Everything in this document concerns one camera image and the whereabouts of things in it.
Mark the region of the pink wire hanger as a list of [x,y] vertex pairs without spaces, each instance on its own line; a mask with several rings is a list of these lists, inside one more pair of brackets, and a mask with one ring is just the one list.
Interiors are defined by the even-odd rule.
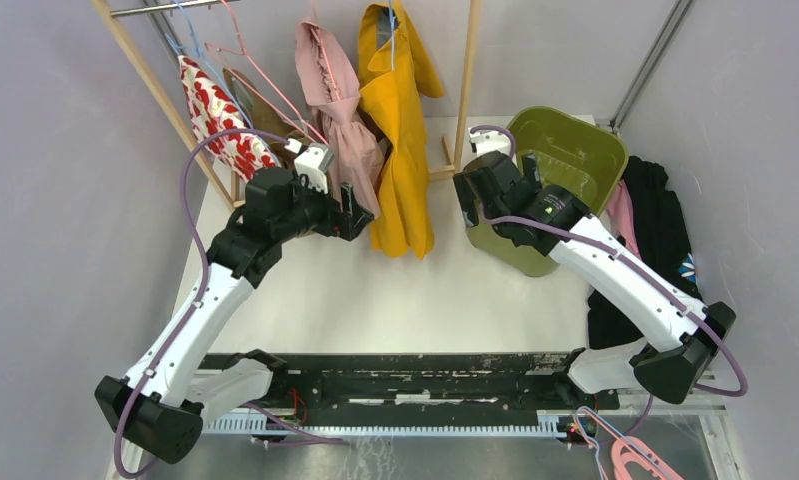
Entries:
[[[286,124],[296,129],[303,137],[309,139],[312,143],[328,144],[326,138],[321,132],[309,123],[301,114],[296,105],[284,94],[284,92],[272,81],[272,79],[263,71],[258,63],[250,56],[245,42],[241,36],[241,31],[238,24],[238,19],[234,9],[225,0],[221,1],[231,20],[234,35],[237,41],[237,47],[224,47],[212,42],[205,42],[204,47],[208,50],[210,55],[220,63],[224,68],[232,72],[232,76],[240,81],[244,87],[253,95],[261,99],[268,107],[270,107]],[[255,85],[247,82],[247,78],[240,75],[232,67],[228,61],[229,56],[242,57],[251,67],[255,70],[264,82],[272,89],[275,96],[287,105],[284,110],[276,106],[266,95],[264,95]]]

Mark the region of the pink pleated skirt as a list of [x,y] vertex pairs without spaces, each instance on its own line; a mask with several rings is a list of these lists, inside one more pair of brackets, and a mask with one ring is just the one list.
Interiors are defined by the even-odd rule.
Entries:
[[332,194],[338,198],[348,184],[356,201],[379,217],[376,187],[385,159],[358,112],[360,84],[349,58],[330,31],[304,20],[296,29],[295,65],[306,104],[334,154]]

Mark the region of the yellow jacket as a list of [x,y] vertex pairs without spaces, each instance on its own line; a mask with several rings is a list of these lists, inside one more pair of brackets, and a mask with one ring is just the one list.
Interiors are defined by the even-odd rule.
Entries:
[[391,144],[379,177],[380,216],[370,229],[371,245],[388,257],[412,252],[424,258],[435,236],[427,195],[427,134],[421,98],[445,95],[436,69],[404,6],[393,1],[397,16],[396,65],[384,34],[387,3],[367,6],[358,35],[360,106]]

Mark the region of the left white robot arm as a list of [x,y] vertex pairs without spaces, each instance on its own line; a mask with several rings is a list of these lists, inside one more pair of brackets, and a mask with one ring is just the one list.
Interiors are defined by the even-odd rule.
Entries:
[[244,204],[210,247],[200,248],[191,296],[122,377],[105,376],[95,389],[123,477],[132,475],[121,464],[125,441],[175,464],[206,425],[230,411],[254,400],[274,407],[287,399],[289,379],[276,371],[282,361],[272,357],[245,355],[213,376],[195,375],[223,327],[280,261],[285,242],[309,232],[352,241],[373,219],[348,184],[334,199],[307,175],[281,167],[252,177]]

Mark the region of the blue wire hanger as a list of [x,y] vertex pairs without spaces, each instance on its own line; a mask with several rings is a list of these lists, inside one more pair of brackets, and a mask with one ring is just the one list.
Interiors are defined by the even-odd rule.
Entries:
[[395,70],[396,65],[396,30],[397,30],[397,16],[394,9],[392,0],[387,1],[387,6],[384,9],[383,15],[387,18],[386,28],[388,31],[384,34],[387,39],[390,50],[390,70]]

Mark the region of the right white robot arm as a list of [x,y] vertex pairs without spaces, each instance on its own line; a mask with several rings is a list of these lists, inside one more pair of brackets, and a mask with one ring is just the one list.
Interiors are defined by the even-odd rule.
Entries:
[[528,161],[494,150],[453,177],[464,220],[485,223],[516,247],[529,247],[585,279],[640,331],[637,341],[574,351],[552,382],[555,400],[577,408],[604,390],[640,387],[679,405],[692,390],[720,394],[700,378],[717,355],[737,360],[724,339],[736,314],[684,293],[617,241],[566,188],[542,185]]

